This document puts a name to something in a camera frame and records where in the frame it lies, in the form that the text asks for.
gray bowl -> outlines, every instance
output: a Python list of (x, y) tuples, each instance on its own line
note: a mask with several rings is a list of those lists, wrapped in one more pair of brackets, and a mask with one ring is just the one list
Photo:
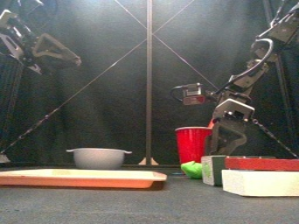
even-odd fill
[(75, 165), (84, 170), (118, 170), (124, 163), (126, 154), (132, 153), (132, 151), (99, 148), (80, 148), (67, 152), (74, 152)]

black curtain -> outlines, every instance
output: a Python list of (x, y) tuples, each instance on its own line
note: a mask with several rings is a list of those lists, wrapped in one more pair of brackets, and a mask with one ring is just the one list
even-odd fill
[[(116, 148), (134, 152), (126, 163), (135, 165), (146, 157), (147, 1), (44, 3), (52, 17), (43, 23), (38, 16), (28, 17), (28, 26), (39, 34), (48, 32), (82, 57), (82, 66), (52, 75), (26, 69), (11, 142), (82, 92), (7, 155), (18, 162), (67, 165), (72, 164), (67, 149)], [(170, 91), (195, 82), (214, 91), (233, 74), (246, 70), (250, 47), (255, 36), (267, 29), (267, 17), (259, 0), (158, 0), (153, 6), (151, 153), (161, 165), (177, 165), (174, 130), (207, 126), (215, 105), (183, 106)], [(12, 10), (18, 11), (18, 7), (15, 4)], [(298, 54), (290, 54), (286, 68), (293, 72), (287, 79), (298, 117)], [(271, 69), (253, 91), (255, 117), (293, 145), (282, 97), (277, 70)], [(267, 148), (266, 154), (290, 157), (285, 150), (269, 149), (273, 147), (277, 143), (267, 140), (261, 150)]]

black table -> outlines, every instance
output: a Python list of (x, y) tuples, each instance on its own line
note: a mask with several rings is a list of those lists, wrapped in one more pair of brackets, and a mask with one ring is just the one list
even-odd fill
[(146, 190), (2, 186), (0, 223), (299, 223), (297, 197), (242, 197), (157, 171), (169, 179)]

red plastic cup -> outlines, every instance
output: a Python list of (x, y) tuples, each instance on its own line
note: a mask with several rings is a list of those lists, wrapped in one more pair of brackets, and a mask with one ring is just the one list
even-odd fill
[(202, 162), (205, 156), (205, 141), (211, 135), (211, 128), (183, 127), (175, 130), (181, 163)]

white block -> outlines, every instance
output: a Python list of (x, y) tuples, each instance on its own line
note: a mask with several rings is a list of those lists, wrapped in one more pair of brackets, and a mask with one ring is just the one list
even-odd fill
[(222, 171), (223, 190), (242, 196), (299, 196), (299, 171)]

